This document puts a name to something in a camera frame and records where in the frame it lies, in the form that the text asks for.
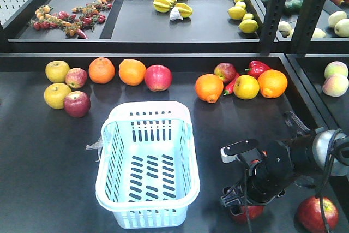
yellow apple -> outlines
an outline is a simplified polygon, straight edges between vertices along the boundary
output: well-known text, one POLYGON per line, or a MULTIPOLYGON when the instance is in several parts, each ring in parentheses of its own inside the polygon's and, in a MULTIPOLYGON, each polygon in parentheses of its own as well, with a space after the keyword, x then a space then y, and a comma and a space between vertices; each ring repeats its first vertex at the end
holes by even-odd
POLYGON ((71 92, 68 85, 63 83, 54 83, 49 85, 44 92, 44 99, 47 105, 53 109, 64 108, 64 98, 71 92))
POLYGON ((65 61, 52 61, 45 67, 47 78, 53 83, 64 83, 65 76, 70 70, 69 65, 65 61))

plastic basket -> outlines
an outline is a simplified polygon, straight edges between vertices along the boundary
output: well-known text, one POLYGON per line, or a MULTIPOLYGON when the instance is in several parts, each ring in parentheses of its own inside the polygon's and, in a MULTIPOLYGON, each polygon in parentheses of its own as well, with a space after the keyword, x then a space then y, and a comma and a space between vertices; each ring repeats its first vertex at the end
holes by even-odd
POLYGON ((124 103, 101 133, 102 207, 125 229, 181 225, 200 190, 188 108, 176 101, 124 103))

white fruit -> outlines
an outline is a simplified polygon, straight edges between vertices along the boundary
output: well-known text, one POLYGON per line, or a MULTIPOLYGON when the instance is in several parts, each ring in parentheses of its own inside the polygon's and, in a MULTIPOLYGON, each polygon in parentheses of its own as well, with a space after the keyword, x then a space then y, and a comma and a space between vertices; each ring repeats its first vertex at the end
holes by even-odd
POLYGON ((333 13, 331 16, 328 18, 328 26, 330 28, 334 28, 335 25, 342 19, 347 19, 348 15, 344 11, 337 11, 333 13))
POLYGON ((334 27, 334 33, 338 37, 348 38, 349 37, 349 19, 340 20, 334 27))
POLYGON ((281 35, 286 38, 290 35, 292 27, 291 25, 286 22, 286 21, 280 21, 279 22, 279 26, 278 26, 278 30, 280 31, 281 35))
POLYGON ((324 38, 324 37, 326 37, 326 33, 322 29, 315 28, 314 32, 312 34, 312 37, 313 38, 324 38))

wire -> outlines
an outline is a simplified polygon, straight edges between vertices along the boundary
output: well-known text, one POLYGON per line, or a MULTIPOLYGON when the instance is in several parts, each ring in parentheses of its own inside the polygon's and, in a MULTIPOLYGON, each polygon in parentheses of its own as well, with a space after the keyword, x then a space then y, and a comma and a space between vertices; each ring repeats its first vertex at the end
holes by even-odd
POLYGON ((245 202, 245 212, 246 212, 246 217, 247 217, 247 224, 249 226, 249 231, 250 233, 253 233, 252 232, 252 226, 251 226, 251 221, 250 221, 250 214, 249 214, 249 209, 248 209, 248 206, 247 206, 247 177, 248 177, 248 170, 245 169, 245 178, 244 178, 244 188, 245 188, 245 192, 244 192, 244 202, 245 202))

